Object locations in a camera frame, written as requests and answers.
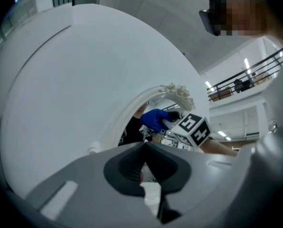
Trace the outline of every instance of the neck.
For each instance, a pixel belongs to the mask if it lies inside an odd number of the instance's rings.
[[[137,119],[140,119],[141,116],[142,116],[142,114],[143,114],[143,113],[136,112],[136,113],[134,114],[134,117],[137,118]]]
[[[267,35],[274,37],[283,46],[283,24],[270,11],[267,13]]]

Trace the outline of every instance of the cube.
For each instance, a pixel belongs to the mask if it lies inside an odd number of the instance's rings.
[[[209,137],[211,128],[206,117],[189,113],[171,129],[171,133],[178,141],[196,148]]]

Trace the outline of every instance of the blue cloth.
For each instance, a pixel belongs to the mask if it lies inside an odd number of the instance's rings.
[[[143,114],[140,118],[140,121],[141,124],[159,133],[162,129],[168,130],[168,128],[161,121],[163,119],[172,121],[168,113],[160,109],[154,109],[152,111]]]

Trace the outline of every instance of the hand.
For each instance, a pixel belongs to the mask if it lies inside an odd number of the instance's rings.
[[[140,121],[141,124],[159,133],[162,129],[168,130],[168,128],[162,123],[162,119],[172,121],[168,113],[160,109],[154,109],[143,114],[140,118]]]

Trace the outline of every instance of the black shirt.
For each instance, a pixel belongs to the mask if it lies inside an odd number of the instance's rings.
[[[123,131],[123,134],[121,136],[121,139],[119,141],[119,145],[125,145],[129,143],[135,143],[135,142],[143,142],[144,136],[139,131],[142,124],[140,122],[140,119],[132,117],[132,119],[127,124],[127,127]],[[152,137],[146,138],[148,141],[152,141]]]

